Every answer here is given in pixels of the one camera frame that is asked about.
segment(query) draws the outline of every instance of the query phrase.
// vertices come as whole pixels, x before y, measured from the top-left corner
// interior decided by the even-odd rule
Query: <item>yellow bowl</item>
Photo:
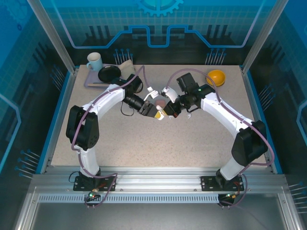
[[[226,75],[221,70],[212,70],[208,73],[208,76],[212,78],[216,86],[221,86],[225,83]],[[213,85],[212,82],[207,78],[209,85]]]

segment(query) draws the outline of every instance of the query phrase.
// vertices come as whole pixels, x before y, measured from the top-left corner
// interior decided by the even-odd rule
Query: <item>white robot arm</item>
[[[171,88],[164,88],[161,93],[170,99],[170,102],[164,108],[167,115],[176,118],[184,109],[189,113],[196,109],[202,109],[225,126],[235,139],[231,150],[232,157],[216,173],[216,180],[223,187],[227,181],[235,178],[248,164],[267,151],[267,146],[262,139],[242,120],[254,126],[263,136],[266,136],[265,125],[261,121],[253,122],[245,118],[221,99],[223,105],[237,115],[240,118],[239,120],[221,105],[213,88],[207,84],[199,86],[190,73],[178,78],[177,82],[185,93],[184,95],[176,95]]]
[[[110,92],[114,88],[118,88],[119,85],[123,85],[128,80],[118,79],[116,84],[110,84],[106,89],[106,92]],[[77,135],[75,142],[75,148],[79,149],[83,167],[80,172],[86,177],[92,177],[91,175],[98,175],[100,173],[99,165],[96,161],[95,144],[99,139],[98,121],[102,116],[111,109],[118,102],[125,102],[130,107],[137,110],[137,112],[143,116],[162,119],[163,114],[156,109],[156,107],[149,101],[144,101],[139,96],[135,95],[135,89],[138,88],[140,81],[134,80],[127,87],[119,88],[117,90],[107,93],[101,97],[94,105],[91,102],[83,105],[82,107],[73,106],[70,110],[68,125],[66,129],[66,136],[70,139],[71,143],[76,133],[76,127],[79,124],[81,117],[85,111],[91,107],[89,113],[86,116],[85,122],[83,122],[81,129]]]

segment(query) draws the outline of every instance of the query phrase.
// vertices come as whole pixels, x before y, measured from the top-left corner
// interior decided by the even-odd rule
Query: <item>table surface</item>
[[[150,86],[160,91],[175,71],[184,68],[194,68],[205,73],[213,69],[222,70],[226,74],[226,81],[218,88],[220,96],[238,112],[253,118],[239,66],[145,65],[146,78]],[[52,165],[79,165],[77,154],[71,150],[65,131],[70,108],[88,103],[103,91],[84,87],[88,72],[85,65],[80,66]],[[206,83],[201,74],[191,74],[199,85]],[[170,87],[182,94],[175,79]],[[147,90],[144,89],[139,96],[144,98],[146,94]],[[158,99],[164,98],[159,96],[151,101]],[[234,139],[223,125],[203,110],[193,112],[190,119],[187,112],[183,111],[176,119],[166,117],[159,121],[138,113],[124,116],[120,107],[121,103],[116,104],[99,122],[100,138],[95,150],[100,166],[222,167],[231,157]],[[127,114],[131,112],[126,104],[123,105],[123,111]],[[264,156],[255,162],[265,162]]]

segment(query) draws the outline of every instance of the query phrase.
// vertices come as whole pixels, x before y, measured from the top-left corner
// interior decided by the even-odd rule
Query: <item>white mug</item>
[[[86,64],[86,67],[90,70],[99,71],[103,67],[101,55],[99,53],[90,53],[87,56],[89,63]]]

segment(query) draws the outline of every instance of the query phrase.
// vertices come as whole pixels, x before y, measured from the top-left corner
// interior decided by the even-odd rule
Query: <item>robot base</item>
[[[232,180],[227,181],[223,188],[216,181],[216,176],[201,176],[201,190],[203,192],[221,192],[221,191],[244,191],[244,185],[241,176],[236,176]]]
[[[114,176],[100,179],[100,178],[92,178],[82,175],[79,172],[79,176],[76,176],[73,190],[74,191],[92,191],[93,189],[98,189],[100,192],[107,191],[114,180]],[[111,192],[115,191],[116,181],[115,185],[112,186]]]

